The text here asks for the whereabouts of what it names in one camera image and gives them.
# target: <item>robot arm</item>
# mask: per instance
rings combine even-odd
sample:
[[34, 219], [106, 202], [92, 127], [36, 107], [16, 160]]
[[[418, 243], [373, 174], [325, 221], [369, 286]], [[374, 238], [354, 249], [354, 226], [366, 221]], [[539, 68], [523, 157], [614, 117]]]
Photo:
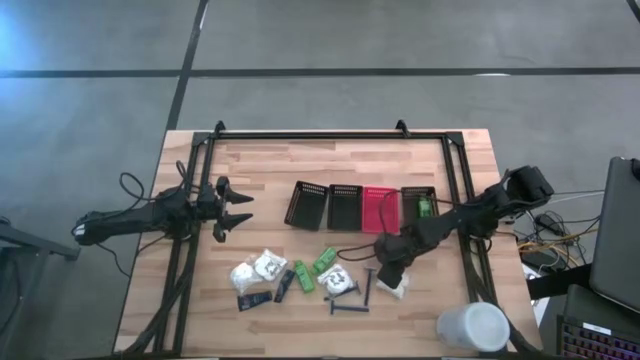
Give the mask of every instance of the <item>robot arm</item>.
[[499, 183], [447, 213], [418, 219], [404, 226], [400, 236], [381, 234], [374, 244], [376, 257], [382, 264], [378, 279], [395, 289], [404, 269], [411, 266], [416, 256], [435, 249], [451, 231], [457, 229], [468, 235], [488, 238], [502, 217], [542, 206], [551, 195], [553, 188], [537, 167], [507, 171]]
[[218, 242], [226, 240], [225, 231], [233, 229], [252, 214], [230, 215], [226, 203], [240, 204], [253, 201], [250, 196], [231, 190], [226, 176], [218, 178], [215, 191], [206, 184], [195, 203], [189, 200], [183, 187], [169, 188], [138, 209], [123, 211], [92, 211], [78, 219], [72, 230], [80, 245], [93, 245], [111, 236], [163, 231], [167, 237], [184, 239], [191, 235], [197, 221], [216, 220], [213, 234]]

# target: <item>white cup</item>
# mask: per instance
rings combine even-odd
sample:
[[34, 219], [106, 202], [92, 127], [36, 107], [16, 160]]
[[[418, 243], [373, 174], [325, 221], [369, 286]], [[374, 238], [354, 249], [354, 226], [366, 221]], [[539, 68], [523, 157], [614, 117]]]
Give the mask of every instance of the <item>white cup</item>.
[[493, 352], [509, 341], [509, 322], [502, 310], [486, 302], [449, 309], [438, 317], [436, 332], [450, 347]]

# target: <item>white package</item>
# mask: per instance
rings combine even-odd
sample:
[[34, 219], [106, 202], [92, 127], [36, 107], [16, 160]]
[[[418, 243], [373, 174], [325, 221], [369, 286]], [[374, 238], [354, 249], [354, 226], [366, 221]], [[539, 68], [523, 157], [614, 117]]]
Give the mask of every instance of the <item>white package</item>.
[[265, 280], [273, 281], [280, 275], [285, 265], [287, 265], [287, 259], [265, 249], [253, 263], [253, 268]]
[[409, 274], [407, 274], [406, 272], [402, 273], [402, 280], [400, 280], [400, 284], [398, 284], [398, 287], [395, 289], [388, 287], [387, 284], [383, 283], [380, 280], [376, 282], [376, 286], [402, 300], [407, 287], [409, 287]]
[[329, 270], [318, 276], [318, 284], [326, 286], [329, 294], [337, 295], [352, 287], [353, 280], [340, 264], [334, 264]]
[[253, 267], [246, 262], [236, 266], [229, 276], [233, 287], [236, 288], [238, 294], [242, 295], [253, 284], [264, 281]]

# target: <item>gray floor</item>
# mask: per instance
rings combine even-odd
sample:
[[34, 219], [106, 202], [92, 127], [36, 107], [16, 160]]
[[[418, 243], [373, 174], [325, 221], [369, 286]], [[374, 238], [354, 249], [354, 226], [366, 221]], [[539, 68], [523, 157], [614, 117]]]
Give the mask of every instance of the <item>gray floor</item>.
[[[0, 3], [0, 70], [179, 69], [197, 7], [42, 3]], [[623, 0], [211, 0], [194, 68], [640, 66], [638, 39]], [[128, 205], [118, 174], [151, 186], [176, 83], [0, 79], [0, 214], [73, 244], [79, 216]], [[610, 157], [639, 156], [638, 93], [640, 76], [191, 79], [178, 128], [486, 127], [502, 170], [538, 165], [571, 191], [602, 188]], [[129, 270], [135, 236], [106, 245]], [[109, 353], [126, 286], [101, 249], [52, 258], [15, 357]]]

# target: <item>green object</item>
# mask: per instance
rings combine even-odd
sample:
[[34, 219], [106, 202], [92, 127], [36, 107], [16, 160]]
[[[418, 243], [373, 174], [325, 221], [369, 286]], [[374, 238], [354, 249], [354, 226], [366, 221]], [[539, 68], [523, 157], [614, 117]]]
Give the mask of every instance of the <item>green object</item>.
[[427, 198], [420, 198], [418, 201], [418, 217], [430, 217], [433, 216], [433, 207], [431, 206], [431, 201], [427, 200]]
[[327, 248], [322, 255], [313, 263], [311, 273], [314, 275], [322, 274], [331, 265], [333, 260], [336, 259], [336, 249]]
[[313, 280], [311, 279], [311, 275], [309, 275], [309, 270], [304, 265], [304, 263], [300, 260], [296, 260], [296, 274], [298, 275], [298, 280], [300, 281], [300, 286], [302, 286], [302, 290], [306, 293], [310, 293], [316, 289], [316, 286], [313, 285]]

